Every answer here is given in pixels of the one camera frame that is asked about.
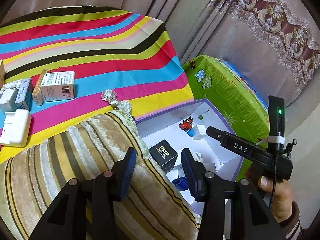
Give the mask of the right sleeve forearm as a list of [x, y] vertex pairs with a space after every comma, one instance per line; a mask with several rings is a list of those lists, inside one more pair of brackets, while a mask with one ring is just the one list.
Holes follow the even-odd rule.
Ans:
[[291, 216], [279, 223], [283, 234], [286, 239], [297, 240], [302, 239], [308, 229], [302, 229], [300, 223], [300, 211], [297, 203], [292, 202]]

